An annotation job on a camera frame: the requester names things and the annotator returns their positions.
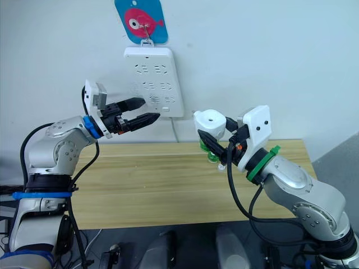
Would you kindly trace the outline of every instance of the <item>wooden tabletop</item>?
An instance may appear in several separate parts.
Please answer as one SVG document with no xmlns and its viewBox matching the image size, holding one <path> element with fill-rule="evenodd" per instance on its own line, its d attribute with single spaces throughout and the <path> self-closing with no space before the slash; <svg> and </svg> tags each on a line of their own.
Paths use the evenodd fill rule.
<svg viewBox="0 0 359 269">
<path fill-rule="evenodd" d="M 301 140 L 270 141 L 280 154 L 314 170 Z M 78 170 L 94 156 L 81 153 Z M 248 207 L 257 186 L 233 166 L 238 196 Z M 199 143 L 100 145 L 100 156 L 77 181 L 73 210 L 80 229 L 246 220 L 234 204 L 226 172 L 207 161 Z M 263 192 L 254 211 L 258 217 L 293 217 Z"/>
</svg>

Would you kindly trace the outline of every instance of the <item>white wall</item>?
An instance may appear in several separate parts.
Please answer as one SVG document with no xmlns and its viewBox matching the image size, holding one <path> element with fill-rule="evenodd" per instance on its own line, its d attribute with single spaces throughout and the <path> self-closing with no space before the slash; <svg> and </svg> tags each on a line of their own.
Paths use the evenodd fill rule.
<svg viewBox="0 0 359 269">
<path fill-rule="evenodd" d="M 34 127 L 83 114 L 86 78 L 113 101 L 131 96 L 122 54 L 132 44 L 113 2 L 0 1 L 2 183 L 21 183 L 19 149 Z M 235 117 L 258 104 L 271 107 L 273 138 L 304 138 L 311 160 L 359 130 L 358 1 L 162 7 L 186 107 L 176 123 L 181 141 L 196 140 L 193 110 Z M 170 121 L 103 142 L 145 141 L 174 141 Z"/>
</svg>

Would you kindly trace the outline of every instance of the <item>red fish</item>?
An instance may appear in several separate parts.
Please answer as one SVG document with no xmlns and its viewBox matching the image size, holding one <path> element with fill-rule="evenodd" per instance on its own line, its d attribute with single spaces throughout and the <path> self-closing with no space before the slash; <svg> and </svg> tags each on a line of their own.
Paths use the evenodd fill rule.
<svg viewBox="0 0 359 269">
<path fill-rule="evenodd" d="M 163 26 L 162 20 L 156 22 L 150 15 L 139 8 L 130 8 L 127 10 L 125 13 L 125 21 L 131 33 L 139 38 L 147 37 L 145 26 L 150 37 L 157 25 Z"/>
</svg>

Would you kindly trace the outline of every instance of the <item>white power strip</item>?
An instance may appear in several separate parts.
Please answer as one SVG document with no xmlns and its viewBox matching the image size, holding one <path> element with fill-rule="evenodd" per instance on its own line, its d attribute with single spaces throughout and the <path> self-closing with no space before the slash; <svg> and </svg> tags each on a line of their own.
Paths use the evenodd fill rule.
<svg viewBox="0 0 359 269">
<path fill-rule="evenodd" d="M 131 79 L 152 112 L 182 117 L 183 101 L 173 54 L 168 48 L 128 47 L 123 55 Z"/>
</svg>

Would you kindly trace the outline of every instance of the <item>green ring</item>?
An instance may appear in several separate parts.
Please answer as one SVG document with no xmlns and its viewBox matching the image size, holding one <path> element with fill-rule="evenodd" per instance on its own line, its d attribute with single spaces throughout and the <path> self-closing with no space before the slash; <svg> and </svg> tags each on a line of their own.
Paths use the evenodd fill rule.
<svg viewBox="0 0 359 269">
<path fill-rule="evenodd" d="M 256 174 L 258 174 L 258 172 L 263 168 L 264 165 L 266 165 L 266 163 L 268 163 L 268 161 L 270 161 L 271 158 L 273 158 L 275 155 L 278 154 L 280 150 L 280 146 L 276 145 L 275 147 L 273 147 L 265 156 L 263 159 L 260 160 L 260 162 L 256 165 L 256 167 L 254 167 L 254 169 L 252 170 L 252 172 L 249 173 L 249 175 L 247 176 L 247 179 L 249 181 L 252 181 L 253 178 L 255 177 Z"/>
</svg>

